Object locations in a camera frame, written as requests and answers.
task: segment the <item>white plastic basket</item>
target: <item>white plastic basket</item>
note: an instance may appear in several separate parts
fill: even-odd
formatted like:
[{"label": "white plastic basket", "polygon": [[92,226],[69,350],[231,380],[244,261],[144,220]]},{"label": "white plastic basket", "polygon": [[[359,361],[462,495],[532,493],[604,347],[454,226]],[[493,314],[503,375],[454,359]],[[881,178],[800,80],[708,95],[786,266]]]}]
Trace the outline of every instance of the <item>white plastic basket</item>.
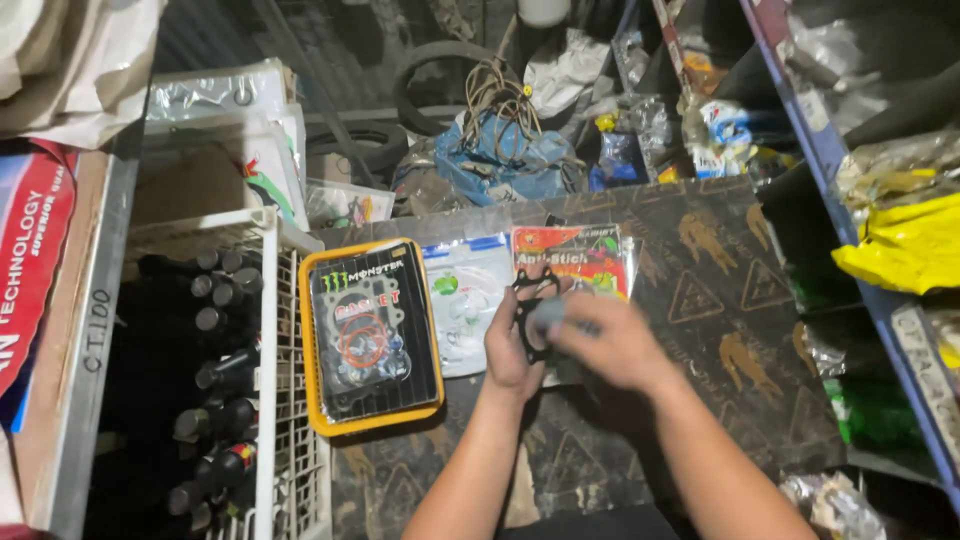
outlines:
[{"label": "white plastic basket", "polygon": [[144,255],[188,260],[203,247],[263,256],[256,504],[216,540],[329,540],[330,446],[307,420],[297,292],[301,258],[324,244],[277,219],[273,209],[237,210],[131,229],[124,276],[135,276]]}]

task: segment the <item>monster logo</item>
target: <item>monster logo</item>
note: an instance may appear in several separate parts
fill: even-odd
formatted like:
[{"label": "monster logo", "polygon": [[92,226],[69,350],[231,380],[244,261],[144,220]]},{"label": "monster logo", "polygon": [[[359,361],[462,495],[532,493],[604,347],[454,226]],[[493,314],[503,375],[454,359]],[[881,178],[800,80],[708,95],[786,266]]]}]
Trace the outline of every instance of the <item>monster logo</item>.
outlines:
[{"label": "monster logo", "polygon": [[326,292],[340,292],[340,287],[347,288],[347,272],[334,272],[321,278],[326,285]]}]

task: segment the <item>rubber tire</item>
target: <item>rubber tire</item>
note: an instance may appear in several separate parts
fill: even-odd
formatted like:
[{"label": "rubber tire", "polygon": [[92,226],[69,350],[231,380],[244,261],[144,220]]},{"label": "rubber tire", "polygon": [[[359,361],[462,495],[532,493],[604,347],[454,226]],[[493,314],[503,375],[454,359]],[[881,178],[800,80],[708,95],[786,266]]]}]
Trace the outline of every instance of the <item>rubber tire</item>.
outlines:
[{"label": "rubber tire", "polygon": [[[399,163],[410,149],[407,132],[396,124],[376,122],[374,120],[349,120],[344,127],[353,140],[369,140],[380,146],[359,145],[360,155],[371,171],[381,171]],[[306,153],[310,156],[344,152],[327,124],[321,126],[307,138]]]},{"label": "rubber tire", "polygon": [[[410,80],[414,78],[417,68],[437,60],[463,59],[480,62],[482,60],[493,60],[494,58],[496,58],[496,54],[490,49],[465,41],[434,41],[410,51],[410,54],[407,55],[404,63],[400,65],[400,69],[396,72],[396,80],[394,81],[394,104],[396,105],[397,116],[401,121],[409,123],[421,135],[436,136],[445,132],[449,129],[448,126],[424,116],[407,97],[407,86],[410,85]],[[519,78],[509,65],[505,66],[503,75],[511,81],[519,82]]]}]

